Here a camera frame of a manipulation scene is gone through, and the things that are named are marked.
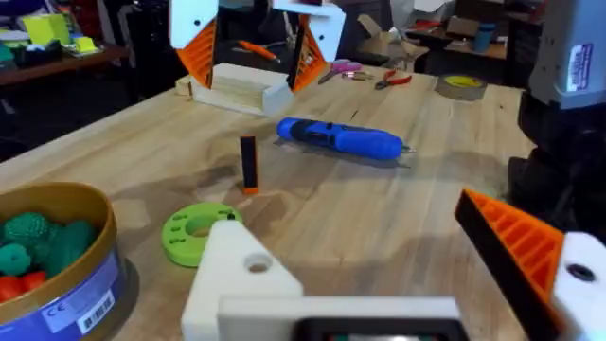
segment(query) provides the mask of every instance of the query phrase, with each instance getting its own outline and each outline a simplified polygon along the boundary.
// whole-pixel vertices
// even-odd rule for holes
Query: black hole
[[[570,275],[574,276],[576,279],[592,282],[596,280],[596,275],[591,269],[584,265],[580,264],[570,264],[566,266],[566,270],[570,273]]]

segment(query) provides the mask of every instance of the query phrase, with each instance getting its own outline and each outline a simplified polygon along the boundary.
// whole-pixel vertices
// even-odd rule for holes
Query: scissors
[[[357,62],[352,62],[350,60],[336,60],[332,62],[330,65],[330,71],[326,75],[322,76],[322,78],[318,81],[318,84],[325,83],[332,77],[348,71],[358,71],[362,69],[362,65]]]

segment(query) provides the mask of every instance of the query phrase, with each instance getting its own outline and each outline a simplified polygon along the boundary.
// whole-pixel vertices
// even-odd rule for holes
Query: wooden workbench
[[[382,70],[373,70],[377,75]],[[486,266],[455,221],[461,188],[499,196],[510,156],[532,147],[519,90],[455,102],[435,79],[373,89],[338,77],[297,94],[285,115],[386,129],[418,153],[372,162],[276,137],[278,118],[209,107],[168,91],[0,166],[0,189],[79,181],[112,199],[140,294],[116,340],[180,340],[194,269],[165,257],[160,228],[200,201],[235,206],[310,295],[454,296],[472,340],[522,340]],[[259,141],[260,194],[243,196],[239,136]]]

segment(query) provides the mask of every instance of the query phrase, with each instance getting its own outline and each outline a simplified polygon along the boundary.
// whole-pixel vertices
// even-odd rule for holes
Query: blue power tool
[[[277,134],[286,140],[377,160],[390,160],[411,152],[401,138],[388,132],[310,119],[286,117],[277,124]]]

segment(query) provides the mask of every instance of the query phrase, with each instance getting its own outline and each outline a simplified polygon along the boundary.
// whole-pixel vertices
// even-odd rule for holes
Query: pliers
[[[408,76],[403,79],[390,80],[389,78],[392,77],[393,75],[395,75],[396,72],[397,72],[397,70],[389,70],[389,71],[385,72],[385,74],[383,75],[383,80],[379,81],[375,84],[375,89],[383,90],[384,88],[386,88],[389,85],[406,84],[406,83],[409,83],[410,80],[413,79],[412,76]]]

